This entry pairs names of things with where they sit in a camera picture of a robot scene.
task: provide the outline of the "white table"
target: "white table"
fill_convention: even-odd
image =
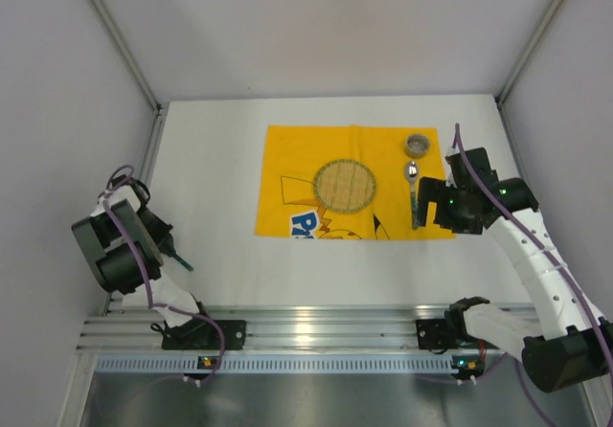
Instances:
[[[171,103],[150,206],[175,226],[178,252],[195,271],[171,259],[166,271],[206,305],[393,306],[475,295],[530,303],[488,234],[389,242],[254,235],[270,124],[432,126],[445,152],[456,122],[465,147],[484,146],[501,179],[517,175],[492,96]]]

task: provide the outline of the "vent grille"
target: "vent grille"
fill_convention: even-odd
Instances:
[[[101,355],[97,372],[206,373],[198,355]],[[450,374],[447,355],[226,355],[220,373],[234,374]]]

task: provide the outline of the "yellow cloth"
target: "yellow cloth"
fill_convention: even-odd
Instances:
[[[404,144],[414,133],[430,140],[430,150],[417,160],[420,176],[444,179],[435,128],[271,125],[266,136],[256,234],[383,240],[452,238],[450,231],[432,222],[434,208],[429,209],[426,227],[412,229],[409,183],[404,177],[410,159],[404,153]],[[315,198],[315,174],[337,159],[358,161],[375,176],[375,198],[357,213],[333,212]]]

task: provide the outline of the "white wall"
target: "white wall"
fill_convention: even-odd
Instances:
[[[560,251],[613,317],[613,0],[569,0],[508,101]]]
[[[0,0],[0,425],[52,425],[100,308],[70,225],[151,112],[85,0]]]
[[[549,0],[106,0],[163,101],[496,93]]]

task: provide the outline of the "silver spoon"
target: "silver spoon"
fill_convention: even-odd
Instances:
[[[404,168],[404,177],[409,182],[409,189],[411,191],[411,216],[413,221],[413,229],[417,229],[416,218],[418,214],[418,197],[415,193],[415,185],[420,177],[420,169],[418,163],[415,161],[409,162]]]

